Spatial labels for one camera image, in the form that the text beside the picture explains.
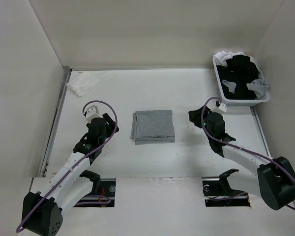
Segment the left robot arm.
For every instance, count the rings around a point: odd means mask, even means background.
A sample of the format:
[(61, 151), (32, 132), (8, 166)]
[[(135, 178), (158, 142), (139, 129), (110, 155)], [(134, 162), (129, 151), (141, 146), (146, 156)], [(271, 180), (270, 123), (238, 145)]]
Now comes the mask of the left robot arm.
[(88, 131), (75, 145), (65, 165), (43, 189), (25, 195), (17, 233), (28, 230), (39, 236), (54, 236), (68, 210), (87, 194), (95, 196), (100, 192), (100, 175), (89, 167), (119, 131), (118, 119), (107, 113), (85, 112), (84, 115)]

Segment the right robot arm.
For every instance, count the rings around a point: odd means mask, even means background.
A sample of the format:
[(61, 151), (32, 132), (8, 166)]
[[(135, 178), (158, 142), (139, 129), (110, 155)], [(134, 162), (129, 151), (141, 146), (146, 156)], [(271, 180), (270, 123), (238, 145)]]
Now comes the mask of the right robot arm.
[(220, 195), (243, 191), (260, 197), (273, 210), (279, 210), (295, 201), (295, 172), (283, 156), (272, 158), (239, 147), (236, 139), (225, 131), (223, 116), (203, 106), (189, 111), (189, 120), (202, 129), (214, 153), (234, 161), (252, 175), (235, 176), (237, 169), (230, 169), (219, 176)]

